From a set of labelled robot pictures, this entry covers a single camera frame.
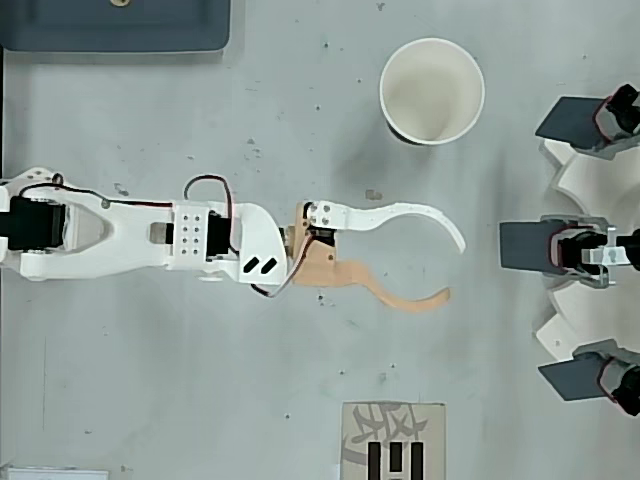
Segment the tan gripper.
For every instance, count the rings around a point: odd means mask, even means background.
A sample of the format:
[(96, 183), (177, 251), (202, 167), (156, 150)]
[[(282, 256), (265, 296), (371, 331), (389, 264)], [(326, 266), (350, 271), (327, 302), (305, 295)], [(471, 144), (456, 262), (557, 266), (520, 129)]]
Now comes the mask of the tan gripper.
[(387, 307), (408, 313), (445, 305), (451, 298), (449, 287), (426, 298), (409, 300), (386, 290), (363, 263), (337, 260), (336, 231), (372, 231), (402, 216), (436, 222), (450, 235), (460, 253), (466, 250), (458, 227), (442, 211), (429, 205), (397, 202), (359, 209), (327, 200), (301, 202), (296, 205), (293, 224), (282, 229), (285, 252), (294, 261), (293, 282), (322, 288), (361, 285)]

